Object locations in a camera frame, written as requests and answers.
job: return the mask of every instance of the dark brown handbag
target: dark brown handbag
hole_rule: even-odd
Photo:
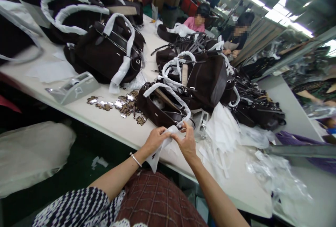
[[[167,91],[175,98],[174,101],[165,94]],[[164,107],[159,108],[155,105],[154,99],[161,100]],[[176,95],[171,87],[162,83],[145,83],[139,90],[136,105],[158,127],[169,128],[176,125],[181,128],[183,121],[188,121],[191,115],[186,103]]]
[[[137,76],[143,47],[142,35],[125,16],[115,13],[106,24],[96,22],[75,47],[65,47],[64,54],[77,73],[89,71],[99,82],[111,82],[111,88]]]

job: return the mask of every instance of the striped sleeve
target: striped sleeve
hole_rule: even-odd
[[[33,227],[94,226],[110,206],[107,195],[95,187],[66,193],[42,210]]]

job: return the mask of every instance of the purple fabric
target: purple fabric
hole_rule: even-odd
[[[283,145],[331,145],[326,142],[319,142],[313,139],[309,139],[303,136],[290,134],[285,131],[281,131],[276,134]],[[332,174],[336,174],[336,159],[328,158],[306,158],[310,163]]]

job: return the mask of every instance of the silver bracelet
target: silver bracelet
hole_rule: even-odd
[[[130,156],[132,156],[132,158],[136,161],[136,163],[139,165],[139,167],[142,167],[142,165],[137,161],[137,159],[134,157],[134,154],[132,154],[131,152],[129,153]]]

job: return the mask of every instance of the woman in pink shirt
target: woman in pink shirt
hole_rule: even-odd
[[[205,19],[209,17],[209,15],[210,6],[207,3],[202,3],[197,9],[196,17],[187,18],[187,20],[183,24],[189,27],[191,30],[194,30],[195,32],[204,32]]]

